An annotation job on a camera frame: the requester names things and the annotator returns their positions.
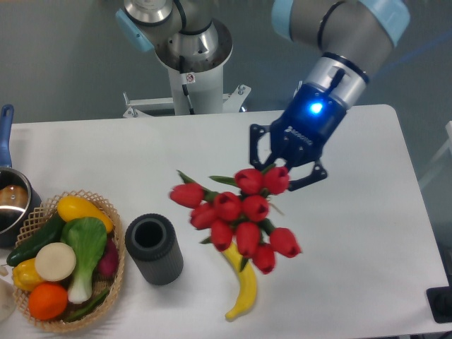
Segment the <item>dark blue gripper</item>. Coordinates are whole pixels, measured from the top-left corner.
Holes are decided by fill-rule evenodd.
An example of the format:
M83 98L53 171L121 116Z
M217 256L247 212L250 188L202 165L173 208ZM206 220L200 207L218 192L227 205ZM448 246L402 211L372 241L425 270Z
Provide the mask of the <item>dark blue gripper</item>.
M346 113L340 103L324 92L308 84L302 85L287 109L272 124L249 127L250 165L265 169L279 158L290 168L314 162L309 175L290 180L289 191L326 179L328 173L319 158ZM258 144L267 133L270 134L270 154L261 162Z

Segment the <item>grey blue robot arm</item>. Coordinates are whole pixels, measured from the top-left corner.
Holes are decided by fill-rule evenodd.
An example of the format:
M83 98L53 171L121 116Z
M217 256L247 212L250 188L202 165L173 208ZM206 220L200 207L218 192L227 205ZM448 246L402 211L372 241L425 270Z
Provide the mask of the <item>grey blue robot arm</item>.
M222 68L232 53L229 30L210 1L125 1L116 13L136 49L166 66L177 114L225 110ZM274 122L249 128L249 169L222 182L243 194L279 194L321 181L323 147L398 44L410 22L403 1L275 1L274 31L321 52Z

